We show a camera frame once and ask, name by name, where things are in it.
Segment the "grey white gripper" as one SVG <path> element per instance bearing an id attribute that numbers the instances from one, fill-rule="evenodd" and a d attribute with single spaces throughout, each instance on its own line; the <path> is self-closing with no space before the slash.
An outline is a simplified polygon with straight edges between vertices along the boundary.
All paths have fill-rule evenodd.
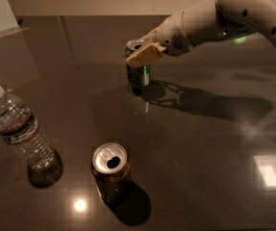
<path id="1" fill-rule="evenodd" d="M 194 45 L 188 38 L 184 13 L 181 11 L 171 15 L 139 41 L 129 41 L 127 48 L 132 50 L 132 53 L 126 58 L 126 64 L 138 68 L 158 62 L 163 52 L 176 57 L 193 50 Z"/>

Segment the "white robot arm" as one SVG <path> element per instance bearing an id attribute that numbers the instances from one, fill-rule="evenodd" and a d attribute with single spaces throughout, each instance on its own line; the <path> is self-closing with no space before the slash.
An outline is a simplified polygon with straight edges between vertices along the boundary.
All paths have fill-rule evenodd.
<path id="1" fill-rule="evenodd" d="M 276 47 L 276 0 L 204 0 L 168 17 L 138 39 L 138 50 L 126 58 L 133 68 L 180 56 L 210 41 L 259 33 Z"/>

